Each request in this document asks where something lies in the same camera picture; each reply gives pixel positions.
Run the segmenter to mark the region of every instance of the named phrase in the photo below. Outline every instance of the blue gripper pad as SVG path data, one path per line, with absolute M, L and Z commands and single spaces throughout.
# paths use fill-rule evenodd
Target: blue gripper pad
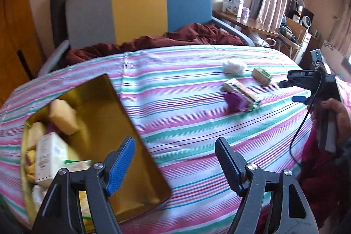
M 291 98 L 291 100 L 293 102 L 302 102 L 302 103 L 304 103 L 306 101 L 306 99 L 307 99 L 306 96 L 297 96 L 297 95 L 295 95 Z
M 234 152 L 224 138 L 216 140 L 215 153 L 230 189 L 238 193 L 247 188 L 246 161 L 243 156 Z
M 131 137 L 124 139 L 118 150 L 110 153 L 113 154 L 116 159 L 111 168 L 105 168 L 105 171 L 108 172 L 108 181 L 105 188 L 108 196 L 113 195 L 113 193 L 120 188 L 134 153 L 135 141 Z

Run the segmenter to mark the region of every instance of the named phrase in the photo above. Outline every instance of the cotton ball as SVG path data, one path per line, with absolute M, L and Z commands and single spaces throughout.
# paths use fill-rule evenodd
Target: cotton ball
M 234 75 L 242 75 L 247 68 L 247 65 L 241 61 L 226 59 L 223 62 L 223 68 Z

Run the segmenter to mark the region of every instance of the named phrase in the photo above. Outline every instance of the wooden cabinet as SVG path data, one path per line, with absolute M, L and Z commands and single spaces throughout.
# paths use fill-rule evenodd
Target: wooden cabinet
M 43 63 L 29 0 L 0 0 L 0 107 Z

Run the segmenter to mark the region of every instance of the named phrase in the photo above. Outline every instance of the finger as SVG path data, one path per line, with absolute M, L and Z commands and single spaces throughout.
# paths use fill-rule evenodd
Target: finger
M 313 120 L 312 125 L 313 125 L 313 127 L 317 128 L 318 127 L 318 120 L 317 119 Z
M 311 107 L 311 109 L 310 109 L 310 114 L 312 114 L 313 110 L 315 110 L 315 107 L 314 107 L 314 106 Z
M 321 106 L 325 109 L 332 109 L 332 110 L 336 111 L 337 113 L 347 112 L 343 103 L 334 99 L 334 98 L 330 98 L 326 101 L 322 101 Z
M 317 119 L 317 112 L 315 110 L 311 113 L 311 119 L 312 120 Z

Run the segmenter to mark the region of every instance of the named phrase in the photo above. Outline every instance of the gray yellow blue headboard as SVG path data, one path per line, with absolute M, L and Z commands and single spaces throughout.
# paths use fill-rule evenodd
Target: gray yellow blue headboard
M 210 23 L 211 0 L 67 0 L 68 38 L 74 48 L 122 44 L 160 36 L 190 23 Z

